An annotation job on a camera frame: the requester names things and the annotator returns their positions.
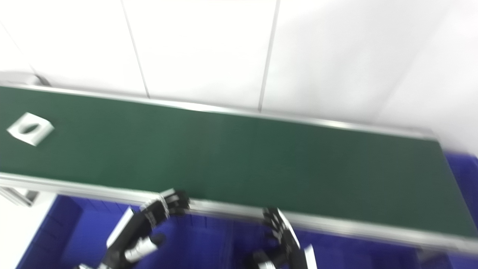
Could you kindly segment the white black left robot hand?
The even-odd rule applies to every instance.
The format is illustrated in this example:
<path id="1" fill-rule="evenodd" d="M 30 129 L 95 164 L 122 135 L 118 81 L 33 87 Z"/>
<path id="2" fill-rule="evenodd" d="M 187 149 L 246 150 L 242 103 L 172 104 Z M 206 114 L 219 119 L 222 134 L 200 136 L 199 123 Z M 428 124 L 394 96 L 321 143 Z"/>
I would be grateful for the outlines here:
<path id="1" fill-rule="evenodd" d="M 163 233 L 153 230 L 171 216 L 184 216 L 190 199 L 183 190 L 174 191 L 140 206 L 128 207 L 106 240 L 106 253 L 99 269 L 132 269 L 146 256 L 159 249 L 166 240 Z"/>

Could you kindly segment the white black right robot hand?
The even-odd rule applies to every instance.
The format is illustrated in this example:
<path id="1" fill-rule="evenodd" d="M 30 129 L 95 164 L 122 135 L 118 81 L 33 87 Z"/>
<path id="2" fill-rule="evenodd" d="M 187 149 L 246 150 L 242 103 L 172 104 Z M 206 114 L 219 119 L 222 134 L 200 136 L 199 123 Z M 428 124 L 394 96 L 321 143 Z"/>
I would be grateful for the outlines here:
<path id="1" fill-rule="evenodd" d="M 316 269 L 317 262 L 313 246 L 301 247 L 297 235 L 280 209 L 263 209 L 263 223 L 271 229 L 278 245 L 261 249 L 250 255 L 245 262 L 246 269 Z"/>

